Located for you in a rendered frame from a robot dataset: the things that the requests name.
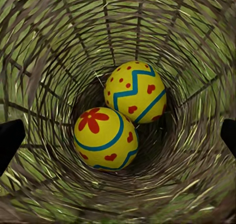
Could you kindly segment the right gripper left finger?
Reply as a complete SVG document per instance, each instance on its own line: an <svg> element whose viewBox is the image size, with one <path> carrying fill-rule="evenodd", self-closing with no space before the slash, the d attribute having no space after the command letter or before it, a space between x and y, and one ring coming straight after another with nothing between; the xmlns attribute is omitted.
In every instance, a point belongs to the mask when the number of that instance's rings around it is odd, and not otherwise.
<svg viewBox="0 0 236 224"><path fill-rule="evenodd" d="M0 124L0 178L26 136L21 119Z"/></svg>

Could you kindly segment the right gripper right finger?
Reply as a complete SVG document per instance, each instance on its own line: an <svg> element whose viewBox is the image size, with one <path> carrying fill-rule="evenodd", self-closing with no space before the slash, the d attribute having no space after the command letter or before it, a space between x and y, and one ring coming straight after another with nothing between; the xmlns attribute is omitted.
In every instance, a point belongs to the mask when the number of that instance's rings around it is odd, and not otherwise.
<svg viewBox="0 0 236 224"><path fill-rule="evenodd" d="M230 149L236 160L236 121L226 118L222 121L220 129L222 140Z"/></svg>

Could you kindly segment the wicker basket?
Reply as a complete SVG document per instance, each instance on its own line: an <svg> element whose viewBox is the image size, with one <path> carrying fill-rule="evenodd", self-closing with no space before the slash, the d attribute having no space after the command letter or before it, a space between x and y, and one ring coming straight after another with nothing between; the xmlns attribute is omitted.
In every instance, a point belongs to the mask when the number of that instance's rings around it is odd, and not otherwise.
<svg viewBox="0 0 236 224"><path fill-rule="evenodd" d="M2 39L9 33L7 41L3 47L3 50L0 50L0 62L2 60L2 71L0 72L0 84L3 86L3 98L0 98L0 104L4 104L4 121L12 120L12 114L8 111L8 106L10 106L11 112L15 115L16 119L18 119L17 114L19 114L20 118L23 121L23 125L26 132L25 140L20 148L28 148L28 150L33 154L37 166L37 169L34 165L28 162L32 167L34 167L42 176L43 181L38 181L32 173L28 172L24 168L24 164L21 162L19 153L16 153L9 163L8 167L12 169L15 177L13 177L8 168L4 171L7 175L10 184L13 189L11 189L2 179L0 179L0 185L6 191L4 196L0 196L0 224L81 224L82 221L95 222L94 220L98 220L100 218L110 218L117 220L118 222L124 222L127 224L149 224L149 221L154 217L162 214L166 214L161 219L157 220L153 224L236 224L236 161L231 163L230 161L234 159L234 155L227 147L223 149L226 145L224 141L222 141L222 147L219 148L219 143L222 138L220 136L221 133L221 123L224 119L231 119L236 121L236 79L234 76L234 72L232 68L236 69L236 59L227 44L227 41L224 36L227 36L231 41L234 42L236 46L236 13L232 10L231 5L235 4L236 0L213 0L220 4L223 8L219 9L218 7L213 6L208 0L191 0L192 3L197 7L193 8L186 4L183 0L172 0L177 3L176 5L165 3L161 0L159 2L148 1L148 0L118 0L115 2L107 3L106 0L102 0L102 4L87 9L83 13L73 17L73 13L80 12L80 9L84 8L87 5L95 1L100 0L75 0L71 3L67 3L67 0L57 0L56 2L50 4L53 0L35 0L31 5L22 9L23 5L27 3L29 0L6 0L0 6L0 15L4 12L6 8L12 3L12 7L8 13L8 15L1 21L0 23L0 43ZM64 5L53 11L59 3L63 1ZM116 3L120 2L137 2L139 6L129 6L129 5L116 5ZM73 11L70 10L71 6L79 5L85 3L80 8L77 8ZM152 4L157 8L149 8L144 6L143 4ZM216 19L211 17L199 4L210 9L215 15ZM121 8L134 9L137 11L134 12L118 12L115 11L117 8L107 9L107 5L118 6ZM38 6L41 6L34 14L28 16L30 11L34 10ZM168 6L173 10L166 10L160 6ZM196 15L197 13L203 15L212 25L207 24L200 17L196 19L190 14L181 11L181 6L184 6L188 9L191 9ZM48 7L51 7L42 18L35 24L33 21ZM104 8L103 11L95 12L94 15L81 20L78 23L75 23L75 20L78 18L87 15L89 12ZM66 13L55 20L63 10L67 10ZM8 27L10 19L18 13L16 20ZM117 12L119 14L108 15L108 12ZM145 12L151 12L155 15L148 15ZM92 17L95 17L97 14L104 12L105 16L100 18L95 18L90 20ZM205 35L204 38L200 37L197 32L192 28L191 23L186 21L180 14L184 14L186 17L193 18L194 20L199 21L200 23L208 26L209 30L206 33L203 29L201 29L193 20L194 27L197 27L202 33ZM226 19L225 14L228 12L234 22L234 26ZM169 14L173 16L172 19L162 16L161 14ZM69 20L60 27L57 32L54 29L58 26L58 24L65 17L69 16ZM198 16L198 15L197 15ZM199 17L199 16L198 16ZM48 23L41 28L38 26L44 22L45 20ZM198 40L194 39L190 36L189 33L180 32L175 25L182 28L182 26L177 23L176 19L182 20L182 22L186 25L186 27L191 31L193 35L197 37ZM17 25L20 21L25 19L22 27L16 32ZM126 21L137 19L137 24L128 23ZM160 19L165 19L170 21L170 23L165 23ZM97 21L103 21L104 23L93 24ZM145 21L148 24L153 25L157 29L161 29L166 32L158 33L151 30L150 26L144 26L141 24L141 21ZM230 35L220 26L219 22L223 22L230 32ZM78 28L78 25L88 23L83 27ZM111 27L109 24L118 23L121 24L119 26ZM161 24L165 26L168 30L159 27L157 24ZM62 32L60 30L66 26L69 27ZM53 27L47 32L47 34L43 35L42 32L53 25ZM87 38L82 39L81 35L86 33L91 33L91 29L97 26L106 25L106 28L93 30L93 34L88 36ZM26 30L29 26L29 32L24 36L24 38L17 44L20 34ZM136 28L125 29L126 27L137 26ZM150 31L144 31L140 29L140 27L147 28ZM56 50L53 50L50 45L50 41L59 36L63 36L68 30L74 28L74 31L65 37L64 42ZM214 28L218 29L223 35L224 41L214 32ZM111 32L112 29L121 29L119 31ZM93 37L94 34L99 31L107 31L107 37L96 41L90 46L85 46L85 40L90 37ZM28 43L25 49L18 53L16 60L12 59L14 51L20 44L25 42L26 38L30 36L30 34L35 31L32 40ZM125 31L135 32L134 34L124 34L121 36L111 36L113 33L120 33ZM170 35L173 35L177 40L179 40L173 33L176 32L180 38L189 46L189 48L195 53L188 50L185 46L181 46L176 43ZM54 33L55 34L47 40L47 37ZM60 33L59 33L60 32ZM229 53L231 54L232 60L223 52L221 48L216 45L216 43L212 40L210 33L213 32L229 49ZM76 36L66 43L66 41L76 34ZM155 35L160 35L165 38L162 40ZM35 41L37 37L40 37L36 45L27 58L27 60L23 61L22 65L17 63L20 55ZM79 38L75 44L67 47L72 41L76 38ZM148 40L141 40L140 38L147 38ZM193 45L186 39L186 37L191 38L196 45L198 45L197 49L194 48ZM114 38L120 38L121 40L112 41ZM206 39L210 39L215 51L206 43ZM9 54L6 54L7 47L13 43L16 39L16 42ZM61 41L62 41L61 40ZM59 42L61 42L59 41ZM168 41L173 42L177 45L178 49L171 45ZM57 44L59 43L57 42ZM64 61L66 56L70 53L73 47L76 45L82 45L83 49L80 50L76 55L72 57L72 61L65 66L65 63L69 60ZM40 53L45 47L48 47L43 56L38 59ZM223 56L225 56L228 61L228 65L219 57L219 54L215 48L215 46L221 50ZM140 47L147 47L151 49L151 51L144 50ZM101 52L94 56L89 55L93 50L106 49L110 48L105 52ZM192 58L190 58L181 48L184 48L195 58L195 55L202 60L204 65L207 65L209 69L215 74L215 77L212 80L208 80L202 71L194 64ZM183 53L188 59L185 59L181 55L177 54L174 49ZM209 63L201 56L200 50L205 54L207 60L210 60L216 71L214 71ZM127 51L125 51L127 50ZM60 59L59 56L66 52L67 53ZM118 55L117 53L118 52ZM157 53L159 56L154 56L152 53ZM219 62L220 67L216 64L216 62L211 58L210 53L216 60ZM82 115L83 105L85 98L88 96L91 98L87 111L90 108L94 98L101 94L104 91L105 84L101 84L101 87L95 90L94 92L88 92L98 84L102 83L102 81L106 81L110 74L115 71L119 66L125 64L127 62L131 62L133 60L129 60L124 58L125 56L134 56L134 61L139 61L138 57L142 57L147 60L147 62L155 65L156 68L160 69L158 71L159 76L162 78L162 81L165 86L166 95L167 95L167 103L165 112L161 117L154 122L144 123L143 128L137 129L141 137L139 141L139 151L137 152L137 157L134 158L133 161L130 162L130 165L124 167L118 171L99 171L95 168L91 168L87 163L83 161L77 150L75 150L74 143L74 128L78 121L78 119ZM85 56L85 60L81 63L78 63L75 69L70 72L73 68L74 63L81 57ZM156 59L157 63L151 62L150 58ZM35 65L27 71L27 68L31 64L31 62L35 61ZM51 60L51 63L48 67L48 61ZM98 69L93 69L95 66L100 64L105 60L113 60L113 64L110 66L101 66ZM118 61L117 61L118 59ZM57 60L56 65L50 70L52 64ZM11 91L8 94L8 82L7 79L7 67L11 63ZM191 64L201 73L201 75L207 80L207 84L202 80L202 78L197 74L197 72L192 68ZM55 93L56 88L52 91L52 85L50 85L51 80L54 78L54 70L60 65L58 71L63 68L64 71L60 73L57 81L60 83L65 76L68 74L71 79L69 79L67 85L63 87L63 90L60 95ZM169 65L174 68L178 74L175 76L174 73L171 73L168 69L166 70L164 65ZM17 78L12 86L12 73L14 67L18 68ZM179 78L183 78L183 74L186 78L187 75L184 71L188 68L193 76L195 82L197 82L197 78L204 84L203 87L199 87L199 90L192 94L189 98L187 98L187 94L185 92L184 87L182 88L184 91L184 97L182 97L178 91L177 84L179 84ZM78 71L72 76L72 73L78 69ZM50 70L50 71L49 71ZM87 70L84 76L79 79L80 72ZM47 74L43 81L41 81L43 75L47 71ZM58 72L57 71L57 72ZM230 71L232 78L232 86L228 80L228 71ZM56 74L57 74L56 72ZM99 73L103 72L103 73ZM87 83L88 78L95 74L96 75ZM56 75L55 74L55 75ZM45 85L45 81L47 77L50 75L48 79L47 85ZM23 95L23 78L25 76L27 89L25 94ZM222 83L222 76L225 79L225 89ZM21 83L17 90L17 81L21 79ZM213 89L213 83L219 80L218 83L218 95L217 100L215 96L215 92ZM184 79L184 83L188 84ZM84 86L86 84L86 86ZM167 85L168 84L168 85ZM217 84L216 84L217 85ZM21 86L22 90L22 101L21 104L16 104L16 95ZM207 116L208 111L208 87L211 86L211 96L214 95L215 99L215 111L214 115L211 115L211 107L213 108L212 98L210 99L210 112L209 117ZM12 92L12 89L15 87L15 99L14 102L9 102L9 95ZM225 103L224 111L220 112L220 102L222 100L221 97L221 87L225 93ZM39 88L39 96L37 98L37 89ZM40 100L40 95L42 89L44 89L44 94L42 96L42 100L40 106L38 107L38 100ZM226 110L226 101L227 99L227 89L230 93L230 101L228 103L229 110ZM206 90L205 94L205 102L203 102L202 91ZM23 101L28 91L28 100L26 102L25 107L23 107ZM52 110L52 103L50 103L51 107L51 116L49 117L49 108L48 113L46 114L46 105L47 105L47 96L48 91L53 96L56 96L56 102L54 108ZM199 93L201 94L201 109L200 109L200 120L196 122L192 122L192 113L194 111L194 104L199 100ZM70 101L70 97L72 96L72 100ZM36 98L36 108L35 111L32 111L32 105L34 99ZM70 103L70 102L71 103ZM41 113L42 105L44 105L43 113ZM95 100L93 104L93 108L95 107L106 107L109 108L105 102L104 95ZM214 108L213 108L214 109ZM171 113L171 122L170 128L168 129L168 122L166 126L166 117L165 113ZM169 131L169 136L162 146L162 143L159 144L156 140L150 138L151 134L156 130L157 137L159 135L161 129L161 142L163 142L163 138L166 135L167 131ZM57 129L57 131L56 131ZM34 143L30 137L30 131L33 134ZM34 131L36 131L40 143L37 144ZM216 132L216 140L214 142L214 134ZM143 147L142 143L146 142L148 139L151 139L151 142ZM212 140L213 139L213 140ZM196 149L194 150L194 144L197 140ZM210 148L210 142L212 140L212 148ZM189 150L185 150L188 142L190 142ZM148 153L154 151L156 147L160 146L159 153L156 153L154 157L149 157ZM140 164L135 163L138 159L147 156L147 161L142 162ZM49 172L49 176L42 169L40 165L42 163ZM184 181L180 181L185 174ZM63 188L63 185L58 183L57 181L61 179L66 183L68 187L70 187L74 192ZM217 194L210 197L210 195L223 187L230 180L233 182L217 192ZM16 191L14 184L15 183L20 190ZM44 194L38 193L36 189L39 189ZM167 193L163 194L153 194L150 193L161 192L163 190L169 190ZM63 201L55 191L58 191L58 194L62 195L62 197L68 198L71 202ZM92 198L80 193L88 193L93 195ZM226 191L227 194L222 198L222 201L217 201L216 199L221 196ZM178 196L185 197L188 194L194 194L195 196L189 200L180 201L181 198L171 203L172 200L177 198ZM17 199L20 203L22 203L24 207L18 206L16 204L11 203L10 201L13 199ZM34 200L40 206L28 203L23 201L22 199ZM77 201L82 202L85 207L81 206ZM152 207L145 207L146 203L153 203L157 201ZM70 217L72 215L65 214L57 209L64 216L66 216L69 220L59 219L50 209L48 209L42 202L47 202L51 206L59 205L66 209L68 212L72 213L76 220L72 220ZM108 204L110 202L116 202L118 204L111 205ZM169 208L172 205L180 204L174 210L169 212L160 212L157 213L161 208L168 206ZM54 205L53 205L54 204ZM52 216L40 214L35 212L29 205L36 206L42 209L45 209ZM211 207L204 208L207 205L212 205ZM136 209L128 209L127 207L135 207ZM104 208L104 209L102 209ZM166 208L166 209L167 209ZM164 210L166 210L164 209ZM208 212L196 219L186 221L188 218L192 217L195 213L203 212L207 210L213 211ZM157 214L156 214L157 213Z"/></svg>

